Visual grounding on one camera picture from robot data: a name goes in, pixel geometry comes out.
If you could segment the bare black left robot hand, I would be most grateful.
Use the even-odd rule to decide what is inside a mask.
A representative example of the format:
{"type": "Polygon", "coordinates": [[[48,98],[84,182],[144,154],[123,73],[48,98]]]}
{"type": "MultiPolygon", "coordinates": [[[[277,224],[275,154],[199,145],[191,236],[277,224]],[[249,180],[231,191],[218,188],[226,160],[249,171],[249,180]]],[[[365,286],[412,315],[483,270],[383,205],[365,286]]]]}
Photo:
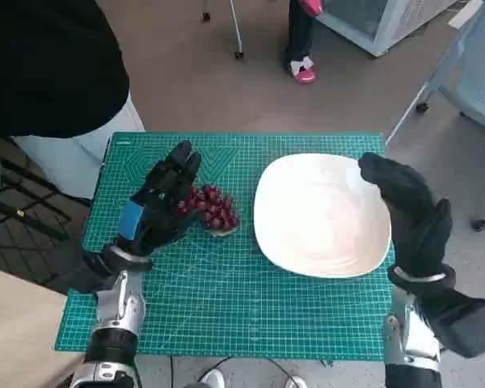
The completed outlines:
{"type": "Polygon", "coordinates": [[[190,141],[180,142],[158,161],[124,205],[116,246],[143,257],[181,238],[194,212],[179,206],[187,204],[200,165],[201,156],[190,141]]]}

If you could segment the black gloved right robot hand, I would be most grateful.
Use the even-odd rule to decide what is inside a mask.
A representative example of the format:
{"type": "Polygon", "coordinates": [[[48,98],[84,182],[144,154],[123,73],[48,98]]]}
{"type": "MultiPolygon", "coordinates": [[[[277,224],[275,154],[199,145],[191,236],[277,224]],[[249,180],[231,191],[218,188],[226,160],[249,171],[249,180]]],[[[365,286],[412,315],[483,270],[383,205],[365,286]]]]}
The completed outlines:
{"type": "Polygon", "coordinates": [[[434,200],[425,178],[408,165],[365,153],[358,166],[361,177],[379,188],[390,211],[395,266],[410,277],[443,273],[453,226],[449,200],[434,200]]]}

